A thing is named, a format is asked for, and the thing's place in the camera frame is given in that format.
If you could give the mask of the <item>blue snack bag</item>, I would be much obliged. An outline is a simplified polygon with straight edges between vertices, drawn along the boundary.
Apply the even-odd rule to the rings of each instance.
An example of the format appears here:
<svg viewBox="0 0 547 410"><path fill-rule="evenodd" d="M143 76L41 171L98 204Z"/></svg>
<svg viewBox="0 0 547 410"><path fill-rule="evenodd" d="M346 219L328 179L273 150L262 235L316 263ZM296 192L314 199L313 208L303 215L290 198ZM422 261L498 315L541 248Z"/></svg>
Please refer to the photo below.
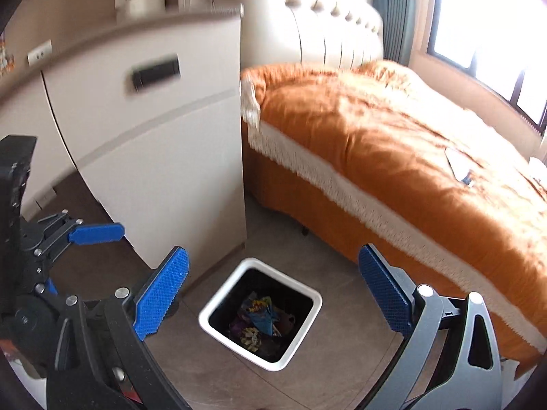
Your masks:
<svg viewBox="0 0 547 410"><path fill-rule="evenodd" d="M275 306L270 296L256 298L251 295L242 304L242 311L259 332L270 337L288 335L296 323L296 318Z"/></svg>

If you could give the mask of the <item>dark framed window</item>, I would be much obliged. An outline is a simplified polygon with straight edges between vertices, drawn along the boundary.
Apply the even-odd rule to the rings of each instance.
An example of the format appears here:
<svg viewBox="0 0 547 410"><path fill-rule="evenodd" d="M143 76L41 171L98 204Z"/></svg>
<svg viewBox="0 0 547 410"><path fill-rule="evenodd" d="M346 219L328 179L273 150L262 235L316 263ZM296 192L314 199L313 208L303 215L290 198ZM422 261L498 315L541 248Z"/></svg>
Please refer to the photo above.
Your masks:
<svg viewBox="0 0 547 410"><path fill-rule="evenodd" d="M500 95L546 131L542 0L434 0L427 52Z"/></svg>

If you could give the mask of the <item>white bedside cabinet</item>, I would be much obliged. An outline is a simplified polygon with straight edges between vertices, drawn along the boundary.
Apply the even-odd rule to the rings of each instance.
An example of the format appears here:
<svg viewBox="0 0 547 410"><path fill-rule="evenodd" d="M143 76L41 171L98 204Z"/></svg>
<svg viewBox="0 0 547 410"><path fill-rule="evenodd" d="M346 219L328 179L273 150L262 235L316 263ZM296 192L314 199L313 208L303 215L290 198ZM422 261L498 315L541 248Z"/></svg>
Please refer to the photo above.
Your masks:
<svg viewBox="0 0 547 410"><path fill-rule="evenodd" d="M38 142L23 205L78 173L151 268L174 246L196 282L246 241L240 125L243 9L194 6L110 24L1 80L1 132ZM133 69L181 75L134 91Z"/></svg>

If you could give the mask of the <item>colourful cartoon stickers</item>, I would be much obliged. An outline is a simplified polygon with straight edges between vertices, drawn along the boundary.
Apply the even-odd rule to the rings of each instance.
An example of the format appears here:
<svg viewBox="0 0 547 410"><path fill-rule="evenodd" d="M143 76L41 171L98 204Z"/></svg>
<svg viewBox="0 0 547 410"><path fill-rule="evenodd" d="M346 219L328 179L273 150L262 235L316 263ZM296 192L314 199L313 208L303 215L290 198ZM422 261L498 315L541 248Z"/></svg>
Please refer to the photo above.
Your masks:
<svg viewBox="0 0 547 410"><path fill-rule="evenodd" d="M8 75L15 68L14 56L8 53L5 45L4 34L0 37L0 77L3 78Z"/></svg>

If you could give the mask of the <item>white padded headboard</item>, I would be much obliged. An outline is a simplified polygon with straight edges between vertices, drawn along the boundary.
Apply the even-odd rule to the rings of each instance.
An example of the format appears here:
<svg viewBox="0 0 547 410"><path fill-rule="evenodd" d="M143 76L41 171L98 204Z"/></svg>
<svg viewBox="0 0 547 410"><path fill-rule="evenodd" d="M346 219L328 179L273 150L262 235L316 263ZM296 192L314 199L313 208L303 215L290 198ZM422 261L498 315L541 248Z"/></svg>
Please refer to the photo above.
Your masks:
<svg viewBox="0 0 547 410"><path fill-rule="evenodd" d="M383 52L383 21L368 0L243 0L241 66L322 64L352 69Z"/></svg>

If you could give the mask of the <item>white tissue box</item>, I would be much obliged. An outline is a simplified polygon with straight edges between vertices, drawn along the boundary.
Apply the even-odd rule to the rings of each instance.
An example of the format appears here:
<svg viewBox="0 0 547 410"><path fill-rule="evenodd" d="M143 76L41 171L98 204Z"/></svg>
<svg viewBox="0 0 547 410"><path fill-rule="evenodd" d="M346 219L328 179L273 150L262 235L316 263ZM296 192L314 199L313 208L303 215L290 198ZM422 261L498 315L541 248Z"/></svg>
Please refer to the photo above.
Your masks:
<svg viewBox="0 0 547 410"><path fill-rule="evenodd" d="M165 0L123 0L116 5L116 21L148 18L163 13L165 9Z"/></svg>

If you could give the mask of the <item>green snack wrapper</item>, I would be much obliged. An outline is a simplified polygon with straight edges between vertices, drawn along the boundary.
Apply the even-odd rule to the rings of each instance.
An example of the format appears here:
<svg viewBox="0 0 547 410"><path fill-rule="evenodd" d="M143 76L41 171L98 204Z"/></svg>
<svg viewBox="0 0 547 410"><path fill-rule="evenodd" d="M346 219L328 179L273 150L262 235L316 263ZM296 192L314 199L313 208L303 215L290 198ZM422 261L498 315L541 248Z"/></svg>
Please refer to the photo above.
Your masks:
<svg viewBox="0 0 547 410"><path fill-rule="evenodd" d="M231 329L231 334L235 342L253 354L262 346L261 333L255 327L235 326Z"/></svg>

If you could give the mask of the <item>teal left curtain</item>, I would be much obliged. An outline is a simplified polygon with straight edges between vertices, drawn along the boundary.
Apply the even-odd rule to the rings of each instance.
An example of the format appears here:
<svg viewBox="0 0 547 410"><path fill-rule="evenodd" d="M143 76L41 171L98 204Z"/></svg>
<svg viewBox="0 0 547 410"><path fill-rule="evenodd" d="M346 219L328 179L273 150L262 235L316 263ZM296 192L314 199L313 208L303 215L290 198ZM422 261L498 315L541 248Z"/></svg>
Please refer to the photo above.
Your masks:
<svg viewBox="0 0 547 410"><path fill-rule="evenodd" d="M373 0L383 20L385 59L408 66L414 41L416 0Z"/></svg>

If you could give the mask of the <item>white trash bin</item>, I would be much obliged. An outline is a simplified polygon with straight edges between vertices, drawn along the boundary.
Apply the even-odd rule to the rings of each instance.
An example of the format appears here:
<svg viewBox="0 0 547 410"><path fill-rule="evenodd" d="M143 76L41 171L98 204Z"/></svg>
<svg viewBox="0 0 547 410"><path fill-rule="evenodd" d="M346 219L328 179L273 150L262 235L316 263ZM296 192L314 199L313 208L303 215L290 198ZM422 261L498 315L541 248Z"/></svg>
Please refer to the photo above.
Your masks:
<svg viewBox="0 0 547 410"><path fill-rule="evenodd" d="M322 305L318 291L249 257L212 295L198 323L232 352L278 372L298 351Z"/></svg>

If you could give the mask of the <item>orange bed cover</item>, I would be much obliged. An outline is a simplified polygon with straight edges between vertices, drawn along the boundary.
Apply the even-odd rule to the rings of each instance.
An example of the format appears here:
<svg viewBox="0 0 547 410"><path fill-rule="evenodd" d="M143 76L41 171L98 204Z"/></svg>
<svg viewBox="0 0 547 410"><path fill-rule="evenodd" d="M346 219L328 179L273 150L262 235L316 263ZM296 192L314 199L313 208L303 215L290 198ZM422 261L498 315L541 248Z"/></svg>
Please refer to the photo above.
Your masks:
<svg viewBox="0 0 547 410"><path fill-rule="evenodd" d="M503 136L392 61L351 70L272 64L245 69L243 79L254 85L262 121L483 274L546 338L546 185ZM242 127L245 186L262 206L347 258L371 243L415 282L468 293L253 150ZM487 307L501 355L520 372L539 364L546 350Z"/></svg>

